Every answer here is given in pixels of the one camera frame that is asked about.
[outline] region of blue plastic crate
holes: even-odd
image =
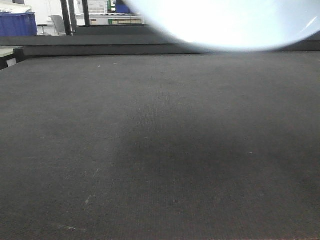
[[[35,12],[0,14],[0,37],[35,36],[37,33]]]
[[[130,8],[125,4],[116,4],[115,12],[119,14],[129,14],[131,13]]]

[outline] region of textured fabric surface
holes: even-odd
[[[1,240],[320,237],[320,53],[0,71]]]

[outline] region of gray chair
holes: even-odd
[[[59,36],[65,36],[66,30],[65,30],[65,23],[61,16],[59,15],[51,15],[53,27],[55,31],[58,33]]]

